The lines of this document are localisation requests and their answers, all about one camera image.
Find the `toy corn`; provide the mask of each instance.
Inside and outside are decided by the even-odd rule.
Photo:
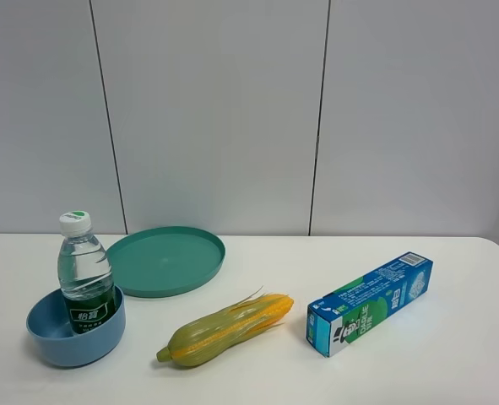
[[[188,323],[174,332],[168,345],[157,353],[160,362],[201,365],[230,346],[245,342],[274,327],[294,300],[288,295],[252,295],[226,308]]]

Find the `green bottle label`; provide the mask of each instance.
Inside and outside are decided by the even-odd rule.
[[[108,321],[116,312],[115,290],[112,287],[89,300],[65,298],[71,327],[76,333],[89,332]]]

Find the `white table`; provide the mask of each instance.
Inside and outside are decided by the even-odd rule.
[[[103,235],[111,245],[121,236]],[[57,287],[57,235],[0,235],[0,403],[497,404],[499,246],[478,238],[222,238],[223,268],[177,297],[127,297],[127,328],[104,359],[42,364],[31,306]],[[435,263],[428,292],[325,359],[305,341],[306,305],[405,251]],[[295,300],[285,324],[195,369],[158,364],[181,325],[261,286]]]

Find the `green plastic plate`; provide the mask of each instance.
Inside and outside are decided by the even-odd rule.
[[[205,230],[168,226],[126,236],[107,255],[114,283],[125,294],[160,298],[211,280],[223,264],[225,245]]]

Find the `white wall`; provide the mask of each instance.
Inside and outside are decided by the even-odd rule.
[[[129,232],[307,235],[327,0],[93,0]]]
[[[499,0],[332,4],[312,235],[499,216]]]
[[[124,232],[87,0],[0,0],[0,232]]]

